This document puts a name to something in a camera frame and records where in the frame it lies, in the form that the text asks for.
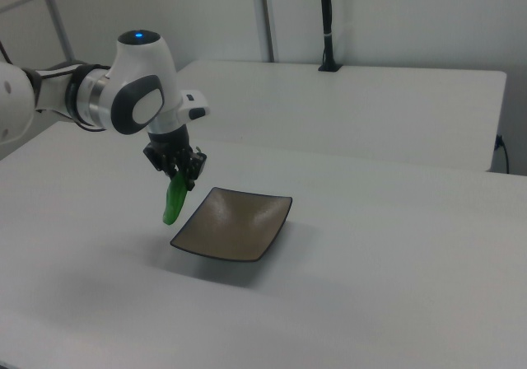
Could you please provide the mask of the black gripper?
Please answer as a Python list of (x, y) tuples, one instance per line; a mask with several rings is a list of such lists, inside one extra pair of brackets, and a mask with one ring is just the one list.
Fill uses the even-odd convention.
[(148, 137), (150, 142), (143, 148), (143, 154), (154, 168), (167, 176), (175, 176), (178, 172), (184, 187), (192, 191), (203, 172), (207, 155), (200, 149), (192, 150), (187, 127), (168, 133), (149, 133)]

